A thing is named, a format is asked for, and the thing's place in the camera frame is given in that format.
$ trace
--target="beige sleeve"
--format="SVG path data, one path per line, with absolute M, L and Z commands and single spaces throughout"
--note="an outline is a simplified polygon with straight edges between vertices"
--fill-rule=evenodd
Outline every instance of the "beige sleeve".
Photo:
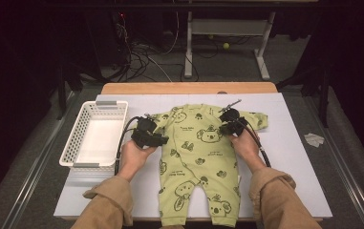
M 265 228 L 321 228 L 294 191 L 295 181 L 286 173 L 264 168 L 250 182 L 254 217 Z
M 72 228 L 122 228 L 132 225 L 130 183 L 111 177 L 83 194 L 92 198 Z

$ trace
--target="metal stand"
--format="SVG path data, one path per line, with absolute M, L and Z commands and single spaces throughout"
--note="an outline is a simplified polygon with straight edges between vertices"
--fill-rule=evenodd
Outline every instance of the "metal stand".
M 190 11 L 187 19 L 187 50 L 184 61 L 184 77 L 191 78 L 193 53 L 191 48 L 192 35 L 195 34 L 239 34 L 239 35 L 262 35 L 262 45 L 260 49 L 254 50 L 255 58 L 261 73 L 262 79 L 270 80 L 268 69 L 266 68 L 263 53 L 268 44 L 268 37 L 273 25 L 275 12 L 271 12 L 268 21 L 250 20 L 212 20 L 196 19 L 193 22 L 193 15 Z
M 268 43 L 268 37 L 270 36 L 271 27 L 273 26 L 274 16 L 276 12 L 271 12 L 268 17 L 268 24 L 265 26 L 265 31 L 263 33 L 263 41 L 260 50 L 254 50 L 256 61 L 260 70 L 260 74 L 263 80 L 270 80 L 270 75 L 268 75 L 268 69 L 266 68 L 265 59 L 263 58 L 263 53 L 265 52 L 266 44 Z

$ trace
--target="white table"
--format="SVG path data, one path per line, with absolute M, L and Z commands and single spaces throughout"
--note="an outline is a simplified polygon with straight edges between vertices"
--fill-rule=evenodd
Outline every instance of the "white table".
M 238 98 L 242 99 L 243 101 L 234 108 L 268 115 L 269 126 L 260 131 L 259 136 L 271 166 L 293 176 L 297 183 L 296 192 L 313 217 L 325 219 L 332 216 L 281 94 L 116 94 L 112 96 L 115 100 L 128 101 L 128 117 L 145 113 L 162 113 L 169 111 L 173 106 L 185 103 L 205 103 L 224 107 Z M 159 220 L 160 158 L 161 148 L 148 158 L 144 168 L 131 182 L 135 201 L 134 219 Z M 247 194 L 251 173 L 239 158 L 238 165 L 242 176 L 239 218 L 251 220 L 253 219 L 253 207 Z M 89 202 L 82 196 L 83 192 L 112 175 L 113 171 L 84 172 L 72 169 L 57 203 L 54 216 L 65 219 L 78 217 Z M 191 196 L 188 218 L 209 219 L 207 206 L 205 193 L 201 188 L 196 188 Z

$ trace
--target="human hand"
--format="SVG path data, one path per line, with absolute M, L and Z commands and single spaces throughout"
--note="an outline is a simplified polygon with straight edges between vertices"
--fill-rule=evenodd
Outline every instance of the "human hand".
M 156 149 L 157 147 L 141 149 L 134 140 L 127 141 L 121 147 L 121 166 L 117 176 L 131 181 Z
M 266 164 L 259 157 L 258 145 L 248 131 L 243 130 L 239 136 L 229 135 L 228 137 L 235 152 L 241 156 L 252 174 L 256 170 L 266 167 Z

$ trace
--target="white basket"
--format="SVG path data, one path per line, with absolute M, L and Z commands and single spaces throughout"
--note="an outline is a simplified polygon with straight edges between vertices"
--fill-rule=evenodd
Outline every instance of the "white basket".
M 85 102 L 59 164 L 74 168 L 112 168 L 116 162 L 127 110 L 126 101 L 103 105 L 97 105 L 95 101 Z

